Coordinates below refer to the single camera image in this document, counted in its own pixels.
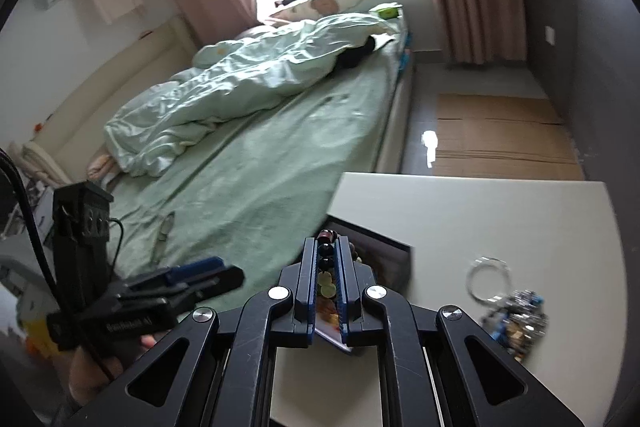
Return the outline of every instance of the keychain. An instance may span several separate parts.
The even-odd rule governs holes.
[[[500,272],[504,291],[481,298],[474,292],[472,283],[478,270],[487,267]],[[504,261],[493,257],[476,259],[466,276],[466,291],[474,301],[491,308],[481,319],[482,329],[518,362],[522,362],[534,344],[544,337],[548,325],[548,318],[542,312],[544,299],[531,290],[514,291],[510,270]]]

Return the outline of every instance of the white wall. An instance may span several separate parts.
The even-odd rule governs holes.
[[[0,32],[0,147],[31,139],[91,73],[176,13],[174,0],[144,0],[107,25],[92,0],[19,0]]]

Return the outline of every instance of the green bed sheet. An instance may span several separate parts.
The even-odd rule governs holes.
[[[244,270],[244,285],[208,302],[244,304],[277,282],[322,224],[345,171],[370,171],[398,76],[398,42],[280,105],[220,124],[160,177],[124,176],[111,215],[125,227],[123,277],[213,255]],[[174,213],[165,245],[162,222]],[[111,234],[113,255],[118,232]]]
[[[346,49],[397,32],[375,13],[341,13],[204,46],[193,67],[122,106],[104,126],[105,145],[132,176],[161,176],[219,124],[277,107],[326,77]]]

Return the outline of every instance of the yellow object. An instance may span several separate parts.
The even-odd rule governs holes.
[[[375,13],[381,19],[395,19],[400,16],[399,8],[401,6],[397,2],[385,2],[373,7],[369,13]]]
[[[320,286],[320,295],[327,299],[333,299],[335,297],[335,284],[327,284]]]
[[[329,272],[320,272],[318,274],[318,284],[321,286],[327,286],[328,284],[333,283],[334,280],[331,277]]]
[[[35,347],[46,359],[60,354],[58,346],[49,336],[46,319],[23,321],[22,329],[26,331],[31,346]]]

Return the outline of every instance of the tiled floor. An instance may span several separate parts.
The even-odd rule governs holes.
[[[444,64],[417,64],[401,174],[431,174],[427,167],[427,149],[420,142],[420,137],[427,130],[437,132],[436,100],[439,93],[546,98],[543,89],[525,68],[448,70]]]

